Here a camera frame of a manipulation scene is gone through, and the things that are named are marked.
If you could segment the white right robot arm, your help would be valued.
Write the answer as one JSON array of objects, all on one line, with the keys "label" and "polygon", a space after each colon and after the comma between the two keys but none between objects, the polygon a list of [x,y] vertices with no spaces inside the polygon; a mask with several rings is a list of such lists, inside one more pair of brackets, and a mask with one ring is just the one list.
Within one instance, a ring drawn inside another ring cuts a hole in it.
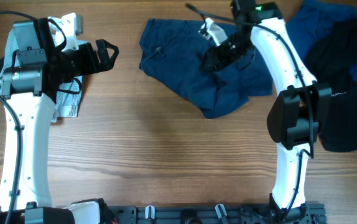
[{"label": "white right robot arm", "polygon": [[287,33],[275,2],[232,1],[230,22],[237,31],[226,35],[216,15],[197,10],[204,18],[200,32],[211,38],[200,70],[222,70],[251,47],[261,55],[276,88],[277,98],[267,116],[267,129],[277,146],[276,182],[270,194],[270,217],[288,222],[305,215],[304,182],[307,162],[328,113],[332,90],[306,68]]}]

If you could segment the dark blue shorts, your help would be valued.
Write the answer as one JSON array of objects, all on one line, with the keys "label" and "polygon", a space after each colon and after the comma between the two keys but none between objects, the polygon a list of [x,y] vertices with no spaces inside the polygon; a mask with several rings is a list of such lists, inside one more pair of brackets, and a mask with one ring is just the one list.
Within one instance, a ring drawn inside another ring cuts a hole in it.
[{"label": "dark blue shorts", "polygon": [[139,45],[139,69],[183,99],[208,119],[230,114],[252,96],[272,94],[272,78],[260,53],[250,49],[239,60],[217,72],[199,69],[214,42],[202,37],[202,22],[149,19]]}]

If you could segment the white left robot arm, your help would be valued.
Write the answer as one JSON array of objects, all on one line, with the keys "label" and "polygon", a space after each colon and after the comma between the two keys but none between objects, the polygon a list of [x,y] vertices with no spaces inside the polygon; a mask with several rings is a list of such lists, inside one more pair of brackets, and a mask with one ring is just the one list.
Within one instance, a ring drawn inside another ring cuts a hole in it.
[{"label": "white left robot arm", "polygon": [[117,223],[103,199],[54,208],[47,177],[49,130],[59,116],[76,116],[85,75],[111,70],[119,49],[79,40],[81,15],[16,22],[0,71],[6,143],[0,183],[0,223]]}]

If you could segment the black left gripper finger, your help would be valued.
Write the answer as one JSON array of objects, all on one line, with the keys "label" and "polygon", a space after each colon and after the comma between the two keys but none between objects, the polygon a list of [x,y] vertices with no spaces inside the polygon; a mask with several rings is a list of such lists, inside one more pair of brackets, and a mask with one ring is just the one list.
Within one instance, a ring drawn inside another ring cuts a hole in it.
[{"label": "black left gripper finger", "polygon": [[109,56],[108,49],[106,47],[100,47],[98,49],[99,64],[98,71],[105,72],[113,68],[111,57]]},{"label": "black left gripper finger", "polygon": [[119,48],[113,44],[110,44],[104,39],[96,40],[96,46],[99,49],[100,47],[106,47],[108,49],[109,56],[111,57],[111,61],[114,67],[117,56],[119,55]]}]

